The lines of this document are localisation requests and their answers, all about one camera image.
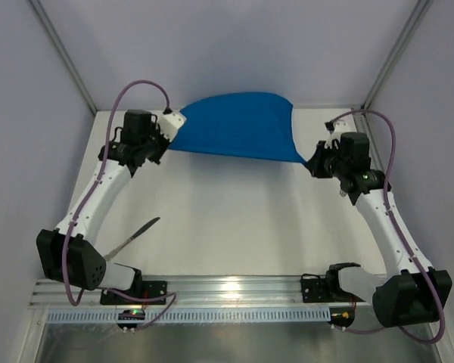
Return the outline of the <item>blue cloth napkin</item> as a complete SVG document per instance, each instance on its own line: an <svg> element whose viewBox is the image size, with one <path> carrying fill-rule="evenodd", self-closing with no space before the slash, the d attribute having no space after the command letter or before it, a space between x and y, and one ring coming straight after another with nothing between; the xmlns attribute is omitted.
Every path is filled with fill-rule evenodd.
<svg viewBox="0 0 454 363"><path fill-rule="evenodd" d="M228 157L304 163L293 136L294 106L281 95L217 95L180 110L186 117L172 150Z"/></svg>

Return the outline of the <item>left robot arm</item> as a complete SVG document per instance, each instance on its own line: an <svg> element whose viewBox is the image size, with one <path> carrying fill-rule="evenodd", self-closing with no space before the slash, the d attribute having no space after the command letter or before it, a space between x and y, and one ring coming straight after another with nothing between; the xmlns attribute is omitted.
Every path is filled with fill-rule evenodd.
<svg viewBox="0 0 454 363"><path fill-rule="evenodd" d="M95 242L119 193L146 161L159 163L185 117L171 110L160 116L128 110L114 137L100 150L90 182L71 211L53 230L36 238L45 276L84 290L129 290L138 272L106 260Z"/></svg>

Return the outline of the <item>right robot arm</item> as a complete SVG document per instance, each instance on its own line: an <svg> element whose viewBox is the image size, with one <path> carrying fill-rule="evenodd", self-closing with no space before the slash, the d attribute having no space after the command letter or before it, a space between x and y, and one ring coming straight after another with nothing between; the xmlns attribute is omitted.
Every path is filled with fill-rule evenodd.
<svg viewBox="0 0 454 363"><path fill-rule="evenodd" d="M384 261L387 279L361 265L345 263L329 269L336 291L369 303L383 327L439 322L452 287L445 270L437 270L423 254L399 214L381 170L371 168L369 140L361 132L334 132L316 145L305 166L315 178L336 178L367 223Z"/></svg>

